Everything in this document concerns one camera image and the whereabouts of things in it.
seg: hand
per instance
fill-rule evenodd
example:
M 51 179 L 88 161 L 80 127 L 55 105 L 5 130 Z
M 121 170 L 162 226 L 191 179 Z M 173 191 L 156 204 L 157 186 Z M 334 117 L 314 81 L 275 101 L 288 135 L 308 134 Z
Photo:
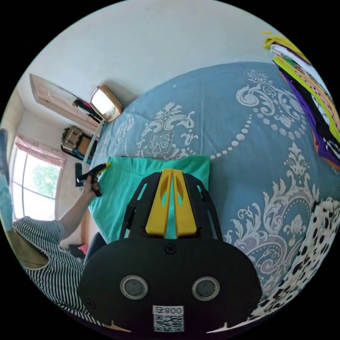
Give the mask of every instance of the hand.
M 100 190 L 100 186 L 97 178 L 93 184 L 91 184 L 91 176 L 88 176 L 86 179 L 86 183 L 83 186 L 83 192 L 81 193 L 82 197 L 85 198 L 86 201 L 91 202 L 92 199 L 96 197 L 94 190 Z

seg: tree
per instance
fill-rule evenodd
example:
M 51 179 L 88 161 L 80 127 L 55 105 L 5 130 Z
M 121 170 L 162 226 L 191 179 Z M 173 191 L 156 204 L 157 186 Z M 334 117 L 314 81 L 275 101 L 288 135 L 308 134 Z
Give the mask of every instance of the tree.
M 39 194 L 55 197 L 58 183 L 59 169 L 56 166 L 37 165 L 33 169 L 33 182 Z

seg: striped shirt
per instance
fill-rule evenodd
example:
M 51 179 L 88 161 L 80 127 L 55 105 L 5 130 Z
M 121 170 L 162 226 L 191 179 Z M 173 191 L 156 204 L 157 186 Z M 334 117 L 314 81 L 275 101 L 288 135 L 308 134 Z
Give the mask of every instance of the striped shirt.
M 84 267 L 60 246 L 63 237 L 61 221 L 38 221 L 24 217 L 15 221 L 13 228 L 49 259 L 39 269 L 23 266 L 39 290 L 61 309 L 103 326 L 90 316 L 80 300 L 77 289 Z

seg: camera lens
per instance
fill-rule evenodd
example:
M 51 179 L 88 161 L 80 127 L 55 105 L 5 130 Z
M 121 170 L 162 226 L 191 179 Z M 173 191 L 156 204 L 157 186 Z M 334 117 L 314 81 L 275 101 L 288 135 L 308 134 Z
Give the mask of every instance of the camera lens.
M 192 286 L 193 296 L 200 301 L 209 301 L 217 296 L 220 284 L 213 277 L 202 277 Z
M 141 277 L 130 275 L 121 281 L 120 290 L 127 298 L 139 300 L 147 294 L 148 285 Z

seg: blue bedspread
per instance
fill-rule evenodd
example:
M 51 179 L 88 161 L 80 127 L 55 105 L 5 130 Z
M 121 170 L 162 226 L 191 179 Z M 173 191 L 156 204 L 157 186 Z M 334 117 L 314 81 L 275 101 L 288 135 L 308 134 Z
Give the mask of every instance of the blue bedspread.
M 92 166 L 110 156 L 211 157 L 209 191 L 225 241 L 244 251 L 263 298 L 291 267 L 314 200 L 340 199 L 340 176 L 313 146 L 305 114 L 273 64 L 178 76 L 106 124 Z

